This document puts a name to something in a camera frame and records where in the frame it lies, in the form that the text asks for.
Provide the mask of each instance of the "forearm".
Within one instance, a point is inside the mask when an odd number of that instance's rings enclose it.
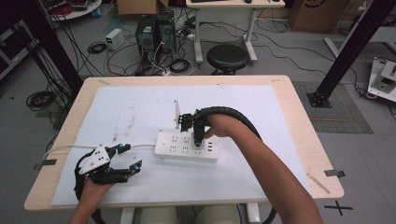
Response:
[[[238,123],[230,136],[240,148],[283,223],[322,222],[317,206],[289,168],[247,126]]]

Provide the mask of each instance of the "floor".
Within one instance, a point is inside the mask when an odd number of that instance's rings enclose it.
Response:
[[[276,31],[271,21],[259,21],[260,26]],[[83,52],[95,41],[104,41],[104,36],[118,27],[124,32],[134,33],[136,21],[120,20],[115,14],[104,15],[94,19],[90,16],[70,21],[70,31],[77,40]],[[237,23],[237,27],[246,29],[245,23]],[[277,23],[278,29],[284,26]],[[229,38],[230,35],[223,28],[211,25],[201,26],[203,38],[216,41],[216,37]],[[228,26],[230,33],[241,35],[242,32]],[[321,81],[324,77],[320,72],[306,71],[298,68],[290,59],[279,59],[276,56],[292,58],[300,67],[317,69],[324,73],[332,66],[332,61],[303,49],[314,49],[320,54],[333,59],[333,56],[323,41],[323,37],[331,37],[336,45],[340,45],[344,37],[336,32],[331,35],[298,33],[287,31],[282,34],[270,33],[255,26],[253,45],[259,61],[238,72],[242,75],[275,75],[284,74],[295,81]],[[77,66],[77,60],[70,41],[60,29],[57,34],[69,54],[72,62]],[[214,43],[203,43],[205,53]],[[186,59],[193,60],[192,44],[184,47]],[[91,55],[89,60],[100,72],[104,73],[105,54]],[[396,54],[382,43],[369,43],[352,67],[357,72],[358,84],[367,88],[374,57],[385,57],[396,60]],[[136,46],[129,46],[119,54],[114,55],[112,63],[121,67],[128,67],[138,62],[139,53]],[[91,68],[92,75],[86,68],[79,72],[82,77],[101,76]],[[207,62],[201,64],[192,75],[204,76],[213,71]],[[343,78],[343,83],[353,82],[354,74],[349,70]],[[52,128],[48,118],[39,118],[36,112],[29,110],[25,104],[26,98],[37,91],[43,91],[47,81],[35,62],[26,57],[5,78],[0,81],[0,145],[2,153],[0,163],[2,169],[2,183],[0,184],[0,222],[1,223],[66,223],[73,211],[31,212],[23,207],[24,201],[38,174],[34,165],[40,162],[50,140],[57,133]],[[389,109],[382,103],[367,101],[359,97],[352,85],[346,89],[357,105],[366,121],[374,131],[373,134],[343,134],[318,133],[332,166],[344,171],[346,176],[340,178],[345,196],[334,200],[318,200],[318,208],[326,223],[396,223],[396,120],[392,118]],[[353,210],[325,208],[325,205],[350,207]],[[242,215],[245,214],[243,205],[239,206]],[[200,207],[179,207],[180,223],[193,223],[195,214]],[[262,218],[267,216],[270,205],[261,203]],[[120,222],[120,209],[104,209],[103,217],[107,223]],[[280,223],[277,217],[274,223]]]

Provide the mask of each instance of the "black stool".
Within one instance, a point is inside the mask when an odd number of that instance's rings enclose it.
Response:
[[[235,45],[217,45],[207,52],[206,59],[216,68],[212,75],[235,75],[249,62],[248,53]]]

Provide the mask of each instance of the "power strip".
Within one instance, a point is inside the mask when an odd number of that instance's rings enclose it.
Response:
[[[200,147],[194,145],[191,133],[163,133],[158,134],[154,154],[158,158],[180,161],[210,161],[219,158],[219,139],[216,137],[205,139]]]

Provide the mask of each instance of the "table leg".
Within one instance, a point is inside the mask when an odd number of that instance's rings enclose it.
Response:
[[[249,17],[249,23],[248,23],[248,28],[247,28],[247,33],[244,35],[244,43],[247,48],[247,53],[250,58],[250,61],[252,63],[257,62],[257,56],[256,52],[254,51],[253,46],[251,45],[250,38],[251,38],[251,33],[253,33],[253,26],[254,26],[254,20],[256,18],[256,12],[257,8],[252,8],[250,11],[250,17]]]
[[[257,203],[247,203],[247,222],[251,224],[262,223]]]
[[[195,36],[194,36],[194,49],[195,49],[195,61],[197,63],[202,63],[204,58],[202,57],[201,51],[201,39],[199,32],[199,8],[195,9]]]
[[[133,224],[134,221],[134,207],[122,208],[120,224]]]

